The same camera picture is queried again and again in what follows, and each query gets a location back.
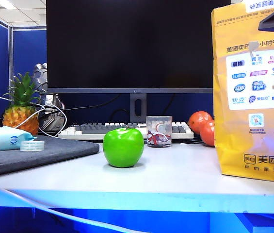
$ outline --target apple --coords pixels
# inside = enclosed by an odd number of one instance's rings
[[[130,167],[139,161],[144,149],[144,140],[137,129],[118,128],[104,135],[102,148],[110,165]]]

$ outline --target robot figurine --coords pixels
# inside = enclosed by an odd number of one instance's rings
[[[34,66],[32,81],[35,84],[35,89],[39,91],[39,104],[53,104],[60,109],[65,109],[65,105],[60,100],[58,94],[48,92],[47,63],[38,63]],[[56,109],[48,108],[39,114],[39,118],[55,111]],[[43,131],[59,131],[64,125],[64,116],[62,113],[50,114],[44,118],[40,118],[39,124]]]

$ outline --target pineapple leaves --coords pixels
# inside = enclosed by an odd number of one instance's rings
[[[18,74],[19,77],[14,76],[12,81],[13,86],[9,87],[10,93],[4,95],[10,95],[14,99],[14,105],[28,106],[30,101],[38,100],[38,97],[32,97],[35,92],[35,85],[31,80],[29,72],[25,75]]]

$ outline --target desk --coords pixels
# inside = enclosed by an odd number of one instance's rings
[[[221,175],[215,148],[145,145],[130,168],[98,154],[0,176],[0,187],[49,207],[184,212],[274,213],[274,182]],[[23,206],[0,193],[0,206]]]

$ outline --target clear plastic cup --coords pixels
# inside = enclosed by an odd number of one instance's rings
[[[172,116],[146,117],[147,145],[169,147],[171,145]]]

